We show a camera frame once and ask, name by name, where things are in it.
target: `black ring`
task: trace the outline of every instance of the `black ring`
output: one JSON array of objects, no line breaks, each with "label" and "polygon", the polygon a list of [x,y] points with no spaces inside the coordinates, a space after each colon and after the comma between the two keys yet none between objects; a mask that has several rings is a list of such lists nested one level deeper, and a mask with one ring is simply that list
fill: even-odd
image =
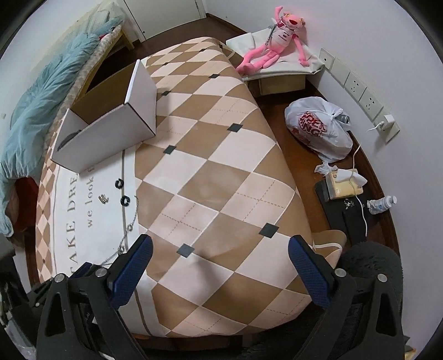
[{"label": "black ring", "polygon": [[123,206],[129,206],[130,202],[131,202],[131,199],[126,195],[122,196],[120,199],[120,204],[122,204]]},{"label": "black ring", "polygon": [[121,189],[124,185],[124,181],[122,179],[115,180],[115,187],[117,189]]}]

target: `wall switch plate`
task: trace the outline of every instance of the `wall switch plate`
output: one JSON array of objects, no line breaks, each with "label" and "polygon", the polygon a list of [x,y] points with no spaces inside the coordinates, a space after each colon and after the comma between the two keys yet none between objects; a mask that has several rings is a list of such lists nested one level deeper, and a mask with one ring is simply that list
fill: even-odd
[{"label": "wall switch plate", "polygon": [[364,91],[359,103],[371,120],[373,120],[383,108],[383,105],[378,102],[368,88]]},{"label": "wall switch plate", "polygon": [[325,64],[325,68],[329,70],[332,67],[332,63],[334,62],[335,57],[332,56],[325,49],[321,49],[319,59],[323,64]]},{"label": "wall switch plate", "polygon": [[[380,124],[381,121],[386,121],[385,115],[390,114],[391,111],[388,108],[384,107],[383,109],[381,109],[380,113],[373,120],[374,125]],[[381,127],[378,127],[377,131],[383,141],[387,144],[392,140],[394,136],[396,136],[400,132],[400,128],[398,127],[398,124],[394,122],[394,124],[389,129],[382,130]]]},{"label": "wall switch plate", "polygon": [[355,100],[359,101],[366,90],[366,84],[356,74],[351,72],[345,82],[345,89],[348,90]]},{"label": "wall switch plate", "polygon": [[345,64],[343,64],[339,59],[335,58],[332,63],[332,67],[330,70],[332,76],[342,85],[345,85],[346,79],[348,78],[349,73],[351,72]]}]

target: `plush toy's head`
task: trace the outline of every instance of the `plush toy's head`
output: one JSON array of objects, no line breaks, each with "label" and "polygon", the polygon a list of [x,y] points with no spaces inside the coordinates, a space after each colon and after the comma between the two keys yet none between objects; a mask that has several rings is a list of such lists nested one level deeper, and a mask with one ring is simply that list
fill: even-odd
[{"label": "plush toy's head", "polygon": [[300,31],[306,24],[303,18],[297,17],[290,12],[283,13],[282,21],[288,28],[296,31]]}]

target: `white bottle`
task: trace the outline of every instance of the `white bottle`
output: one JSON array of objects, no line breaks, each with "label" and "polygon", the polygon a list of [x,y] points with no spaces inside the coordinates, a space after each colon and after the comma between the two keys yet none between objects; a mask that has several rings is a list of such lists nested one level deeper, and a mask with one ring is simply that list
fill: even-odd
[{"label": "white bottle", "polygon": [[384,198],[378,200],[368,200],[367,206],[368,210],[372,215],[380,214],[389,210],[393,204],[397,203],[397,198],[395,196],[385,196]]}]

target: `tissue box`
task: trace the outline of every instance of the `tissue box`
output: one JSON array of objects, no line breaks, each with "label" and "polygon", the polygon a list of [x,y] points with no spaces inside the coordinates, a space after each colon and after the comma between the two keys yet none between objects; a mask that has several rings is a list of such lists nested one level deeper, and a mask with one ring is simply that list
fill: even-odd
[{"label": "tissue box", "polygon": [[363,194],[363,188],[358,186],[353,178],[351,178],[351,180],[337,183],[335,182],[336,177],[337,171],[331,171],[326,175],[326,185],[331,200]]},{"label": "tissue box", "polygon": [[80,173],[154,137],[156,96],[140,60],[115,73],[66,111],[51,160]]}]

